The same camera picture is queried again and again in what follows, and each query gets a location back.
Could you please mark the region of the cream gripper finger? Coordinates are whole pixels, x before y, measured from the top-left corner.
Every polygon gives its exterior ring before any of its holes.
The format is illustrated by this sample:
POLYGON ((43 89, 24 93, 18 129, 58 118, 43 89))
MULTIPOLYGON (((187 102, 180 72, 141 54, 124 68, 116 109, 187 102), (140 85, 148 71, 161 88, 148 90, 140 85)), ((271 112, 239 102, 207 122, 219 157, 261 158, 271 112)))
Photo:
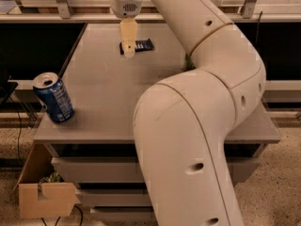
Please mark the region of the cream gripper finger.
POLYGON ((137 22, 134 18, 124 18, 120 22, 121 46, 124 55, 131 58, 135 55, 135 41, 137 33, 137 22))

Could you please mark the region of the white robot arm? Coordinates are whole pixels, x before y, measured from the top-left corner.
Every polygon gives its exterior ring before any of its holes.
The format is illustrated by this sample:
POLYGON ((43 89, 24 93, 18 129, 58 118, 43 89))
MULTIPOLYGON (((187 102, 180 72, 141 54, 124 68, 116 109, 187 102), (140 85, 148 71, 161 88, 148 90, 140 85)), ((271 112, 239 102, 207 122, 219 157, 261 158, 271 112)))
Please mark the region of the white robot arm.
MULTIPOLYGON (((157 82, 135 107, 135 148, 158 225, 244 226, 224 142, 261 101, 261 57, 210 0, 151 1, 195 67, 157 82)), ((132 57, 142 0, 110 3, 132 57)))

